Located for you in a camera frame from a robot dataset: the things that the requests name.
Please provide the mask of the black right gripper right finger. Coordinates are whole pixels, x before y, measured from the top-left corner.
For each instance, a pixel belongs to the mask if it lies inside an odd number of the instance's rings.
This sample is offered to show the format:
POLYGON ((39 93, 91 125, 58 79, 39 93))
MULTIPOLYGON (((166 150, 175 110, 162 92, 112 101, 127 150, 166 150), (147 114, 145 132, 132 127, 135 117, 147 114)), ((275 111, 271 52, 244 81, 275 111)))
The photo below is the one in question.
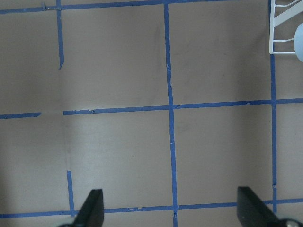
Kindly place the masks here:
POLYGON ((292 218, 278 218, 250 187, 237 189, 237 218, 243 227, 301 227, 292 218))

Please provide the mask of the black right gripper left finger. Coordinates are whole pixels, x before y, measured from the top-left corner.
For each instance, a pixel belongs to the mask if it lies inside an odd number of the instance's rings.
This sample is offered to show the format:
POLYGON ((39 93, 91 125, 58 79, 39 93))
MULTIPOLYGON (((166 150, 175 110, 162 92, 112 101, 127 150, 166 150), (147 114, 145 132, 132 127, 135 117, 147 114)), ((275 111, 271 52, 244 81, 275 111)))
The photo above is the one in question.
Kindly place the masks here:
POLYGON ((103 190, 89 192, 78 214, 72 221, 66 221, 58 227, 102 227, 104 223, 103 190))

